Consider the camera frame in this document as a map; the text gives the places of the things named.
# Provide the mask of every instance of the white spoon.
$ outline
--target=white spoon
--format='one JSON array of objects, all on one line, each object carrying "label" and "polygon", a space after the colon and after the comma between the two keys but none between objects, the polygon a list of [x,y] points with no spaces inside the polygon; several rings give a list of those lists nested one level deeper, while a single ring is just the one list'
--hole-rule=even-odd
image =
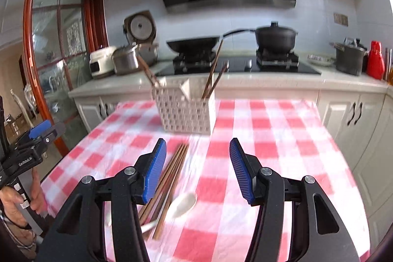
[{"label": "white spoon", "polygon": [[[173,220],[181,217],[183,214],[190,211],[197,202],[197,195],[195,193],[183,193],[172,201],[168,208],[165,220]],[[142,233],[149,231],[158,224],[158,219],[141,225]]]}]

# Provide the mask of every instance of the glass door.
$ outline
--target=glass door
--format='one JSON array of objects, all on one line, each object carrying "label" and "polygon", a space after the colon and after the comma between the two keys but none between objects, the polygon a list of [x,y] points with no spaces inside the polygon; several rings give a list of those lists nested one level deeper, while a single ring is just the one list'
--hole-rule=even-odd
[{"label": "glass door", "polygon": [[64,156],[87,135],[76,105],[68,97],[70,90],[91,79],[82,4],[81,0],[30,0],[30,4],[26,0],[24,19],[28,20],[29,12],[31,30],[24,31],[24,41],[31,38],[25,50],[33,80],[36,78],[35,96],[42,100],[43,118],[66,125],[66,133],[56,145]]}]

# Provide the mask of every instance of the hand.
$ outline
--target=hand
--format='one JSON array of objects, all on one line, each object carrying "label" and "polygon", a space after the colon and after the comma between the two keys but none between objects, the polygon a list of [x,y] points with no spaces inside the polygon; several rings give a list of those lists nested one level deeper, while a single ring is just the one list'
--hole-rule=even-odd
[{"label": "hand", "polygon": [[[35,168],[32,170],[33,184],[31,185],[31,202],[30,208],[40,214],[47,210],[48,205],[46,204],[44,193],[40,184],[40,177]],[[18,210],[15,204],[22,204],[22,196],[11,187],[4,187],[0,190],[0,200],[4,206],[4,213],[13,223],[20,227],[27,225],[26,219],[22,213]]]}]

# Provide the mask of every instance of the red and white checkered tablecloth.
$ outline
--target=red and white checkered tablecloth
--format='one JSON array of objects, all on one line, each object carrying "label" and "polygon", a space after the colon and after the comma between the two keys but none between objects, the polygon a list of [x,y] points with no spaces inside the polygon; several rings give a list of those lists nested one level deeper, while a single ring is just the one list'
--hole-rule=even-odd
[{"label": "red and white checkered tablecloth", "polygon": [[[167,161],[181,142],[190,148],[176,193],[196,192],[194,209],[166,222],[161,240],[146,243],[151,261],[244,261],[258,207],[242,198],[229,159],[237,137],[248,154],[281,176],[314,176],[343,219],[360,257],[370,249],[366,215],[343,155],[321,124],[315,105],[289,100],[217,101],[217,121],[210,137],[164,132],[153,101],[121,104],[85,137],[42,183],[50,214],[55,215],[79,180],[114,176],[151,152],[158,138],[168,145]],[[286,261],[291,206],[285,205],[279,261]],[[114,261],[111,229],[107,256]]]}]

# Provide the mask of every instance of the white tile wall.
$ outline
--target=white tile wall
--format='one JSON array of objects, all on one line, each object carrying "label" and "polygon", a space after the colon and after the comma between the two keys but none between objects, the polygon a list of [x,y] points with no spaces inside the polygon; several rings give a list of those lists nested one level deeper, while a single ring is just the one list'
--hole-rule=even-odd
[{"label": "white tile wall", "polygon": [[[168,40],[219,36],[232,29],[269,25],[271,21],[278,21],[280,25],[299,32],[295,45],[297,51],[335,55],[335,50],[329,46],[330,41],[343,41],[347,36],[365,38],[359,33],[358,23],[390,22],[391,12],[384,12],[381,18],[369,13],[378,6],[386,11],[389,0],[377,0],[379,5],[369,2],[364,0],[363,4],[368,8],[360,6],[358,12],[354,0],[297,0],[295,8],[286,9],[242,2],[237,6],[199,8],[181,14],[168,13],[162,0],[104,0],[104,6],[109,43],[115,46],[126,43],[122,29],[124,18],[141,10],[150,10],[157,27],[159,57],[164,59],[174,56],[166,45]],[[334,12],[347,15],[349,27],[334,24]],[[370,24],[360,27],[363,31],[370,28]],[[256,48],[253,34],[228,37],[223,45],[223,51],[253,52]]]},{"label": "white tile wall", "polygon": [[356,6],[358,31],[362,43],[382,43],[382,48],[393,48],[393,0],[360,0]]}]

